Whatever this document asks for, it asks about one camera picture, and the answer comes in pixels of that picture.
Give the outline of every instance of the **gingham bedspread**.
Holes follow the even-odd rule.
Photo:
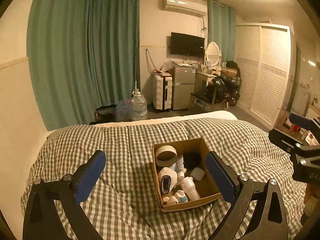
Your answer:
[[[244,122],[202,118],[156,125],[100,128],[69,126],[52,133],[30,170],[21,197],[25,211],[33,181],[61,179],[87,162],[95,150],[106,153],[107,164],[87,201],[85,214],[103,239],[207,239],[230,205],[222,198],[199,208],[164,213],[159,208],[152,171],[152,145],[203,137],[238,174],[252,180],[279,182],[287,212],[289,238],[300,230],[305,184],[293,181],[289,155],[271,144],[267,133]],[[236,238],[250,221],[252,202]],[[57,203],[68,236],[76,239]]]

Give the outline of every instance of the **white bed sheet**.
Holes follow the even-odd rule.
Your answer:
[[[144,124],[157,124],[157,123],[166,123],[166,122],[177,122],[183,120],[190,119],[199,119],[199,118],[217,118],[217,119],[226,119],[226,120],[238,120],[232,113],[228,111],[214,111],[204,114],[192,114],[185,116],[173,116],[173,117],[165,117],[159,119],[149,119],[142,121],[132,121],[132,122],[109,122],[109,123],[99,123],[94,126],[97,127],[124,127],[124,126],[132,126],[132,125],[144,125]]]

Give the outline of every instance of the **blue gripper pad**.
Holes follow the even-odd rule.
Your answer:
[[[105,166],[106,155],[103,151],[97,150],[86,164],[77,169],[74,175],[78,177],[75,184],[75,198],[78,204],[88,199]]]
[[[289,120],[291,123],[298,125],[299,127],[302,127],[303,129],[306,129],[306,130],[312,129],[313,121],[311,119],[308,119],[308,118],[303,117],[301,115],[290,114]]]
[[[205,166],[220,190],[223,199],[231,204],[235,203],[240,188],[236,172],[213,151],[207,153]]]

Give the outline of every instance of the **white plush toy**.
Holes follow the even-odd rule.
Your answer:
[[[166,202],[167,205],[178,204],[178,199],[175,196],[164,197],[162,201]]]
[[[179,203],[184,203],[184,202],[187,202],[187,201],[188,201],[186,194],[185,194],[184,191],[181,190],[181,189],[179,189],[179,190],[174,194],[174,196],[178,199]]]

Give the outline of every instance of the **sliding wardrobe door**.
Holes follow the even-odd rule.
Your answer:
[[[290,69],[290,34],[285,29],[261,29],[261,64],[251,110],[272,126],[283,103]]]
[[[236,62],[241,72],[239,103],[251,108],[258,74],[260,32],[259,26],[237,26]]]

